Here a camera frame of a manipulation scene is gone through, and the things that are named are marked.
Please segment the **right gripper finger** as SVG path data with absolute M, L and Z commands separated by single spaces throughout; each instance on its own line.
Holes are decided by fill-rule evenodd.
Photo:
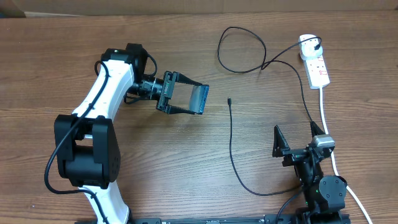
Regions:
M 285 151 L 289 151 L 290 147 L 282 134 L 278 125 L 274 126 L 274 145 L 272 150 L 273 157 L 283 157 Z
M 310 122 L 310 128 L 311 128 L 312 137 L 325 134 L 325 132 L 314 121 Z

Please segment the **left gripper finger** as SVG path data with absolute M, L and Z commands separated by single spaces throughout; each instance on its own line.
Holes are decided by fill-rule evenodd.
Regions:
M 193 81 L 179 72 L 174 72 L 174 75 L 175 75 L 175 82 L 177 82 L 177 83 L 183 83 L 183 84 L 193 85 L 193 86 L 201 86 L 202 85 L 202 83 Z
M 180 108 L 178 106 L 173 106 L 173 105 L 166 106 L 166 113 L 167 114 L 200 114 L 199 112 L 187 110 L 187 109 Z

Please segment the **blue Galaxy smartphone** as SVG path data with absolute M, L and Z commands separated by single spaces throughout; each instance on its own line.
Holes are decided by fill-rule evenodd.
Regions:
M 203 114 L 205 110 L 206 99 L 210 87 L 208 85 L 194 86 L 188 104 L 190 111 L 196 114 Z

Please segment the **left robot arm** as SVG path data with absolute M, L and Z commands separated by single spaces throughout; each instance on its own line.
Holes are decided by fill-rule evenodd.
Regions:
M 209 86 L 179 72 L 166 71 L 161 79 L 146 74 L 152 56 L 141 44 L 107 49 L 95 63 L 97 76 L 90 92 L 71 114 L 54 122 L 56 148 L 46 165 L 46 187 L 59 195 L 83 193 L 95 223 L 134 223 L 117 177 L 121 153 L 114 119 L 121 105 L 155 100 L 166 114 L 203 114 Z

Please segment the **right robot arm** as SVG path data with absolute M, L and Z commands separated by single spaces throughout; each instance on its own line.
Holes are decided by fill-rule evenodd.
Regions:
M 347 181 L 338 175 L 324 175 L 321 161 L 331 156 L 335 140 L 322 131 L 315 122 L 310 123 L 312 140 L 304 148 L 291 149 L 278 126 L 274 127 L 272 156 L 283 158 L 284 167 L 292 166 L 300 181 L 300 191 L 293 195 L 278 211 L 275 223 L 350 223 L 345 208 Z M 285 207 L 300 194 L 305 207 L 294 214 L 283 215 Z

